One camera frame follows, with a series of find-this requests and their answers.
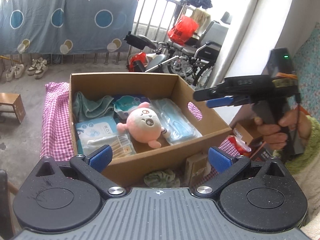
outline white curtain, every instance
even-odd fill
[[[258,0],[242,0],[233,13],[230,28],[220,50],[207,87],[214,87],[224,79],[246,33]]]

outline green fuzzy sleeve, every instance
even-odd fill
[[[312,131],[304,153],[291,161],[287,161],[285,164],[292,175],[298,174],[301,170],[307,167],[320,150],[320,124],[316,118],[308,116],[308,119],[311,121]],[[280,154],[280,151],[274,151],[273,153],[274,156],[279,156]]]

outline red plastic bag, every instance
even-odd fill
[[[130,59],[129,72],[134,72],[133,62],[136,60],[140,60],[144,65],[148,64],[147,54],[145,52],[140,52]]]
[[[189,40],[199,25],[190,17],[182,15],[180,20],[168,31],[169,39],[180,45]]]

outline wooden stool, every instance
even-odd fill
[[[0,106],[12,106],[13,111],[0,110],[0,113],[15,113],[21,123],[26,115],[20,94],[0,93]]]

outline metal screw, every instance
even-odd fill
[[[197,188],[197,191],[200,194],[209,194],[212,192],[212,188],[208,187],[208,186],[200,186]]]
[[[119,194],[124,192],[124,188],[123,187],[114,186],[114,187],[111,187],[110,189],[108,189],[108,192],[111,195],[119,195]]]

